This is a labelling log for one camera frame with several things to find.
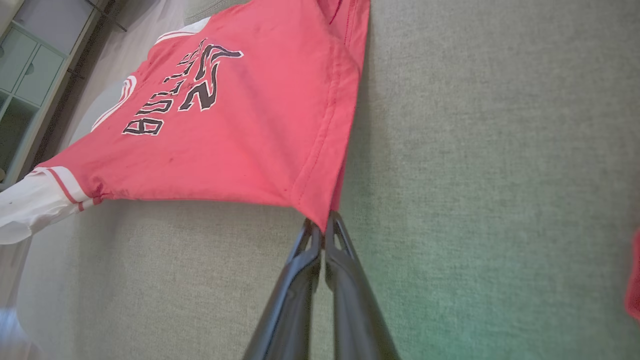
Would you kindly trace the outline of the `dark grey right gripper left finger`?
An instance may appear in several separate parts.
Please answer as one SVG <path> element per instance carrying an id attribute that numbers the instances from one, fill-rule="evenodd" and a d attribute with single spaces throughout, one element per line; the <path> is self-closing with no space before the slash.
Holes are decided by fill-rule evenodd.
<path id="1" fill-rule="evenodd" d="M 244 360 L 308 360 L 313 298 L 322 268 L 322 232 L 302 228 L 243 355 Z"/>

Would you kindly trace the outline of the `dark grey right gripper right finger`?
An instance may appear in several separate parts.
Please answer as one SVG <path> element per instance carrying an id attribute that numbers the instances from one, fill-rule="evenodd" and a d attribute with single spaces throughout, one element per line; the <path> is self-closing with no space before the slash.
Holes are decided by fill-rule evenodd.
<path id="1" fill-rule="evenodd" d="M 399 360 L 345 222 L 332 212 L 325 233 L 326 284 L 333 292 L 334 358 Z"/>

